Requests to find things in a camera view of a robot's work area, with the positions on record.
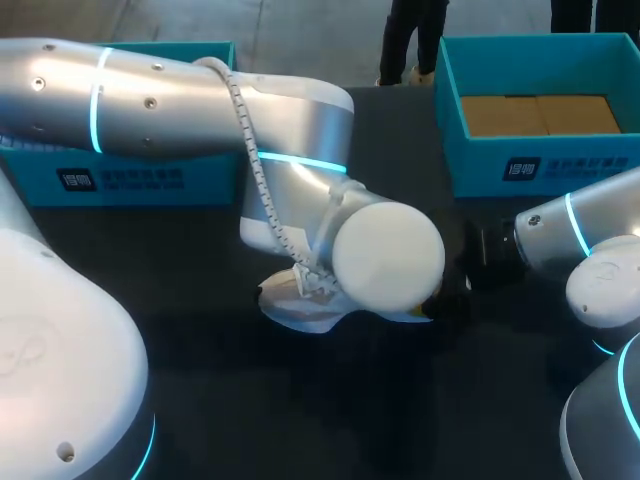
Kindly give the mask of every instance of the teal box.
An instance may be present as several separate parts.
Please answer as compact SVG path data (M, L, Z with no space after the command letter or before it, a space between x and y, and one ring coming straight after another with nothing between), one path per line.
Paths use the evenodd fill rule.
M185 62L216 57L236 68L232 43L108 46ZM151 163L80 150L36 152L4 147L0 147L0 157L34 207L229 205L238 159L236 153L230 153Z
M640 166L640 54L626 34L440 41L435 102L456 197L559 196ZM471 137L460 98L604 95L622 135Z

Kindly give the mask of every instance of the cardboard inside box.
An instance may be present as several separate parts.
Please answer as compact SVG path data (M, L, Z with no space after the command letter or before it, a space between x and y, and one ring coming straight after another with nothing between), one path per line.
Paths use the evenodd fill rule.
M462 97L472 137L621 133L603 95Z

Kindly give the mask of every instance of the glowing cyan light strip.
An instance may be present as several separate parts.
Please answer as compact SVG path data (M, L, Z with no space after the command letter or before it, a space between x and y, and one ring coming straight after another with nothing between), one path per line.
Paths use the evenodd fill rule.
M98 65L96 66L95 82L91 87L91 103L89 104L89 134L91 135L91 144L96 153L102 153L100 148L100 140L98 139L98 101L100 99L100 89L102 85L98 81L100 72L104 69L107 58L113 52L113 48L105 48L100 55Z
M602 352L606 353L607 355L614 355L614 353L613 353L613 352L611 352L611 351L607 350L606 348L601 347L600 345L598 345L598 342L596 342L595 340L591 340L591 341L592 341L592 342L593 342L593 344L594 344L596 347L598 347Z
M347 167L338 165L337 163L323 162L321 160L313 160L311 158L296 157L294 155L283 155L281 153L260 152L260 158L264 160L275 160L277 162L297 163L299 165L307 165L309 167L324 168L325 170L333 170L335 172L347 173Z
M589 247L587 247L587 242L584 241L584 236L580 231L580 227L578 226L578 221L576 220L576 216L573 213L573 206L571 205L571 193L567 193L564 196L564 204L567 207L567 213L569 214L569 221L571 222L573 231L576 234L576 237L578 238L578 242L580 242L582 251L584 252L585 256L588 257L589 255L591 255L591 250L589 250Z
M144 470L144 466L147 463L147 460L149 460L149 455L151 454L151 447L153 447L153 439L156 436L156 416L153 416L153 428L151 429L151 439L149 440L149 446L147 447L147 453L144 454L144 458L142 459L142 463L140 463L140 466L138 467L138 470L136 471L136 473L133 475L133 477L131 477L131 480L136 480L140 474L142 473L142 470Z
M638 338L638 335L633 337L629 343L622 350L622 354L620 355L620 362L618 363L618 391L620 392L620 400L622 400L622 408L624 409L624 413L627 416L627 420L631 424L631 428L633 432L638 437L638 441L640 441L640 426L638 426L638 422L636 421L636 417L633 416L633 412L631 411L631 405L629 404L629 399L627 398L627 391L624 388L624 360L627 357L627 351L629 347L633 343L633 341Z

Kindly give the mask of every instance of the black table surface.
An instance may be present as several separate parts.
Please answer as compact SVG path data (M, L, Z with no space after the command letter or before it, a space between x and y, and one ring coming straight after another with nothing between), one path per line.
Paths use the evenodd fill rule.
M463 218L539 201L454 201L430 89L350 93L351 176L430 215L448 262ZM256 307L256 285L290 262L241 243L237 205L34 216L142 332L158 419L152 478L567 478L558 426L573 385L562 372L550 380L549 358L581 347L562 286L474 294L455 334L357 312L312 336Z

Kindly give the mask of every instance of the gray floor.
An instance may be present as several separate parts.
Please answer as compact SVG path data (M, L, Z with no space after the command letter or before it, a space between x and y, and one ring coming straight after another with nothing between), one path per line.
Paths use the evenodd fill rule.
M236 43L240 69L376 78L391 0L0 0L0 36ZM451 0L446 34L545 32L549 0ZM415 60L411 49L409 63Z

